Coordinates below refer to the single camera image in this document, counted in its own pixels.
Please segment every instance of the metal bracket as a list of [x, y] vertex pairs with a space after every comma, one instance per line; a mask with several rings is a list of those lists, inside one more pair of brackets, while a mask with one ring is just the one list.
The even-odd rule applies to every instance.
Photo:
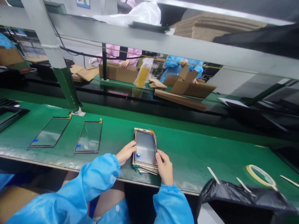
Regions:
[[70, 114], [71, 114], [71, 115], [76, 115], [76, 116], [84, 117], [84, 115], [86, 114], [86, 112], [83, 112], [83, 111], [81, 110], [81, 107], [79, 107], [79, 110], [78, 110], [78, 111], [76, 111], [76, 112], [71, 111]]

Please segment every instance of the blue sleeve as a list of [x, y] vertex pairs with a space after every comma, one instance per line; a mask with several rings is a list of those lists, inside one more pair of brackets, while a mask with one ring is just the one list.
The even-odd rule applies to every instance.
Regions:
[[196, 79], [199, 79], [202, 75], [202, 72], [203, 72], [203, 67], [201, 66], [201, 65], [203, 65], [203, 61], [194, 61], [192, 63], [198, 64], [198, 65], [190, 66], [189, 70], [192, 71], [194, 69], [195, 71], [197, 71], [198, 75], [197, 75]]
[[179, 64], [178, 62], [173, 62], [173, 61], [169, 61], [169, 60], [173, 60], [173, 61], [181, 61], [181, 58], [180, 57], [176, 57], [176, 56], [172, 56], [172, 55], [169, 55], [165, 61], [165, 68], [175, 68], [175, 67], [178, 67]]
[[110, 189], [119, 174], [120, 164], [115, 155], [99, 156], [85, 164], [78, 177], [57, 193], [36, 197], [7, 223], [78, 223], [88, 220], [87, 203]]
[[156, 211], [155, 224], [160, 223], [194, 223], [189, 203], [175, 185], [167, 186], [161, 184], [157, 194], [153, 196]]

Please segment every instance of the hand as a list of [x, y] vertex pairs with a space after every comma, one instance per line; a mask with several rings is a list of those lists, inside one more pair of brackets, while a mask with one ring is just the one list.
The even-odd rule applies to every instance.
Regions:
[[188, 65], [188, 60], [182, 60], [179, 62], [179, 64], [182, 66], [182, 68], [185, 66], [185, 65]]
[[161, 176], [162, 184], [172, 186], [173, 171], [172, 171], [172, 163], [169, 160], [169, 157], [161, 150], [157, 150], [156, 159], [157, 159], [158, 171]]
[[94, 64], [94, 63], [96, 63], [97, 62], [97, 58], [92, 58], [92, 59], [90, 59], [89, 60], [89, 64]]
[[127, 144], [125, 147], [122, 148], [122, 150], [117, 153], [116, 158], [119, 162], [119, 164], [122, 166], [126, 163], [126, 161], [131, 157], [132, 153], [136, 151], [136, 142], [132, 141], [129, 144]]
[[128, 67], [129, 64], [130, 64], [130, 60], [127, 59], [127, 60], [125, 60], [125, 61], [123, 61], [123, 62], [121, 63], [121, 67], [122, 67], [122, 68], [126, 68], [126, 67]]
[[192, 83], [196, 83], [196, 84], [198, 84], [198, 81], [197, 81], [197, 79], [196, 79], [196, 78], [195, 78], [195, 79], [193, 79]]

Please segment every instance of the yellow tape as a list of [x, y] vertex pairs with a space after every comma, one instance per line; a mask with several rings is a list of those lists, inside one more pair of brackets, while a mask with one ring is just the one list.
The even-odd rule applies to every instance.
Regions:
[[[261, 168], [254, 166], [254, 165], [248, 165], [248, 166], [246, 166], [246, 169], [250, 173], [250, 175], [254, 179], [256, 179], [258, 182], [260, 182], [261, 184], [263, 184], [265, 186], [272, 187], [274, 190], [278, 191], [278, 189], [276, 187], [276, 182], [273, 180], [273, 178], [269, 174], [267, 174]], [[254, 169], [254, 170], [258, 171], [260, 174], [262, 174], [268, 182], [262, 180], [259, 176], [257, 176], [252, 169]]]

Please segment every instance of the glass panel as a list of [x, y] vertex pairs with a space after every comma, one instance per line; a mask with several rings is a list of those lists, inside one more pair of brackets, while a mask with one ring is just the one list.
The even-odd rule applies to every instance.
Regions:
[[157, 164], [155, 140], [152, 134], [137, 130], [136, 153], [140, 155], [137, 161]]
[[52, 118], [30, 145], [54, 146], [68, 125], [69, 120], [66, 118]]
[[98, 151], [101, 123], [84, 123], [75, 152]]

